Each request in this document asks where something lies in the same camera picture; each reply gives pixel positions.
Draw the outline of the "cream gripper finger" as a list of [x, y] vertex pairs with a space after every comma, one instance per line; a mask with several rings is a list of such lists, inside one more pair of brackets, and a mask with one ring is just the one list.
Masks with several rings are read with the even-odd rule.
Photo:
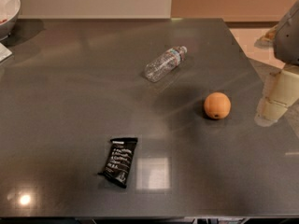
[[286, 64], [281, 70], [266, 76], [255, 122], [262, 127], [273, 125], [298, 99], [299, 66]]

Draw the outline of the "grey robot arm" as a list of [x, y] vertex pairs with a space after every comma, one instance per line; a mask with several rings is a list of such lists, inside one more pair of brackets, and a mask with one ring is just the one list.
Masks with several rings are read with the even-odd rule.
[[279, 21], [273, 48], [275, 58], [285, 65], [265, 79], [255, 116], [262, 127], [276, 123], [299, 99], [299, 1]]

